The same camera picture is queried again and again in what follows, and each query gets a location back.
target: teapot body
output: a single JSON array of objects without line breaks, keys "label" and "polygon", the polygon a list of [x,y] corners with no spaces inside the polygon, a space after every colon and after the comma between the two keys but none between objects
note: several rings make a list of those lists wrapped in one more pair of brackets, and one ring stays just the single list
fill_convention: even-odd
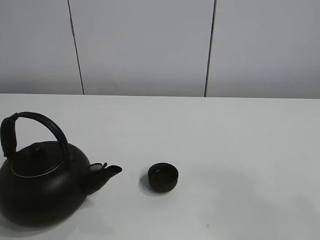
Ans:
[{"label": "teapot body", "polygon": [[0,210],[7,219],[26,227],[41,227],[69,217],[80,207],[87,197],[81,181],[90,162],[76,146],[68,143],[68,147],[72,155],[69,171],[62,164],[41,176],[21,177],[11,170],[11,159],[4,162],[0,168]]}]

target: teapot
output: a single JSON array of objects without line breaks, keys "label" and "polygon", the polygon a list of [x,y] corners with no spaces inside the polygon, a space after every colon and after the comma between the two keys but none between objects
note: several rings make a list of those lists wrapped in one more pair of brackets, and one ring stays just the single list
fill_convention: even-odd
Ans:
[{"label": "teapot", "polygon": [[[36,142],[16,151],[18,118],[38,121],[57,141]],[[86,155],[67,142],[62,130],[48,117],[35,112],[15,113],[0,127],[7,158],[0,168],[0,212],[15,224],[43,227],[72,215],[113,176],[119,166],[90,164]]]}]

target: black cup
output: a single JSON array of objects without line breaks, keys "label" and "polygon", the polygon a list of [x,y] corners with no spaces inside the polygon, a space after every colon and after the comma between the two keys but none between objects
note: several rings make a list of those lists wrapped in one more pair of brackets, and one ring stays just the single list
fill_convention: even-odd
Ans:
[{"label": "black cup", "polygon": [[178,170],[171,164],[160,162],[149,168],[148,181],[157,193],[167,193],[175,188],[178,182]]}]

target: kettle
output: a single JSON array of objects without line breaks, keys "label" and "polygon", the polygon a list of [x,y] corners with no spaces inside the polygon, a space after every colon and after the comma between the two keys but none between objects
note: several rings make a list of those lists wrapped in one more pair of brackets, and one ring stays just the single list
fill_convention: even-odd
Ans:
[{"label": "kettle", "polygon": [[[36,142],[16,151],[18,118],[38,121],[57,141]],[[90,164],[86,155],[67,142],[62,130],[35,112],[15,113],[0,127],[1,146],[7,160],[0,168],[0,212],[26,227],[43,227],[73,214],[88,195],[98,191],[119,166]]]}]

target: teapot spout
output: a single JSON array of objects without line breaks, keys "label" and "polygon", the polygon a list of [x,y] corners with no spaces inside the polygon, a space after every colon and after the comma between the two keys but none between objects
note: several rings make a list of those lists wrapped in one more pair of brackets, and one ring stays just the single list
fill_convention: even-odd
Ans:
[{"label": "teapot spout", "polygon": [[106,167],[105,163],[95,163],[89,166],[88,173],[81,182],[81,190],[85,195],[91,195],[100,190],[113,176],[121,173],[122,168],[116,165]]}]

